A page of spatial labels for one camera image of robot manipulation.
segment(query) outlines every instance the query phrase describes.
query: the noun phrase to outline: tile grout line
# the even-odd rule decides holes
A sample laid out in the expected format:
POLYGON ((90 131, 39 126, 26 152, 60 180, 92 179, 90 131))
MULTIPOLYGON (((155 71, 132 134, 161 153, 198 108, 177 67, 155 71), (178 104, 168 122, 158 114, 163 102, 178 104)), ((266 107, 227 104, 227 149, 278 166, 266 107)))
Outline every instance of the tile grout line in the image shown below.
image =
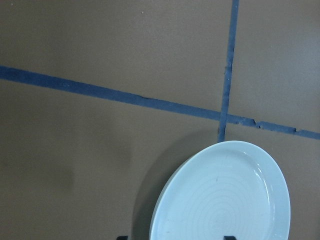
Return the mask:
POLYGON ((178 114, 185 114, 194 117, 200 117, 216 121, 219 121, 220 119, 220 112, 214 110, 204 109, 196 106, 190 106, 166 100, 143 97, 137 94, 114 90, 107 87, 63 79, 54 76, 48 76, 40 73, 20 70, 1 65, 0 78, 12 82, 61 90, 69 93, 81 94, 85 96, 107 99, 111 101, 117 101, 121 103, 132 104, 152 109, 164 110, 178 114))
POLYGON ((221 114, 220 114, 219 131, 218 131, 218 139, 217 139, 218 143, 223 142, 225 140, 225 134, 226 134, 230 88, 231 88, 231 81, 232 81, 232 65, 234 61, 235 44, 236 44, 238 9, 239 9, 239 0, 232 0, 228 49, 227 49, 226 67, 225 67, 225 73, 224 73, 224 84, 223 84, 222 101, 221 101, 221 114))
MULTIPOLYGON (((188 116, 194 116, 203 119, 210 119, 215 121, 220 120, 221 113, 218 111, 204 109, 195 106, 189 106, 166 100, 147 98, 129 92, 114 90, 102 86, 96 86, 88 83, 72 81, 68 79, 48 76, 40 73, 30 72, 1 65, 0 79, 100 99, 107 99, 110 101, 132 104, 151 109, 158 109, 172 113, 185 114, 188 116)), ((246 127, 264 129, 278 133, 320 140, 320 132, 308 131, 304 129, 297 130, 294 127, 279 125, 266 121, 256 122, 253 118, 227 114, 226 121, 230 124, 239 124, 246 127)))

